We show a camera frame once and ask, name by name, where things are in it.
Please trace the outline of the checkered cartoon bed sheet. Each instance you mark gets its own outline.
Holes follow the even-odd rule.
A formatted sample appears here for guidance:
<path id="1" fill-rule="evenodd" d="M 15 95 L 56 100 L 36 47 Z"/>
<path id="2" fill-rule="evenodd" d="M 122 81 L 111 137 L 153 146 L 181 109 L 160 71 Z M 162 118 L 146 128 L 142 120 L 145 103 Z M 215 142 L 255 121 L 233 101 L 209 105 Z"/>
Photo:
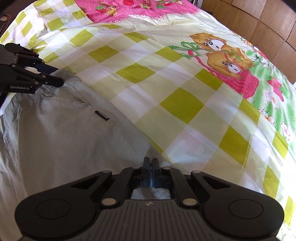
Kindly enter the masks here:
<path id="1" fill-rule="evenodd" d="M 36 1 L 1 36 L 67 69 L 167 160 L 264 193 L 295 240 L 295 87 L 188 1 Z"/>

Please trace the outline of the wooden wardrobe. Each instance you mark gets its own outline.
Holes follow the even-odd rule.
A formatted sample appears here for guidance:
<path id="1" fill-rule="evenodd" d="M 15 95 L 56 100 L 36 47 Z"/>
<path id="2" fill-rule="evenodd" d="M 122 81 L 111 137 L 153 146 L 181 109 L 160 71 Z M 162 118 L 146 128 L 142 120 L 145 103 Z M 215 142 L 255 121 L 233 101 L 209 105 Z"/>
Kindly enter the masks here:
<path id="1" fill-rule="evenodd" d="M 295 1 L 199 1 L 198 4 L 254 44 L 295 83 Z"/>

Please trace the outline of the grey pants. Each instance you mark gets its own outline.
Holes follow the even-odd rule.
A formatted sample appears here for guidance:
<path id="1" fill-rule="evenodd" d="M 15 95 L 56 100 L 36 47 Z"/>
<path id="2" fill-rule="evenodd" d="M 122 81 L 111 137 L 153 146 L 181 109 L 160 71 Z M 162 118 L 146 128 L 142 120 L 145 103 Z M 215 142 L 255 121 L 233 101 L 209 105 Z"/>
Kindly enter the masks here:
<path id="1" fill-rule="evenodd" d="M 1 240 L 19 240 L 17 205 L 100 171 L 167 160 L 111 102 L 67 69 L 64 85 L 16 94 L 1 115 Z"/>

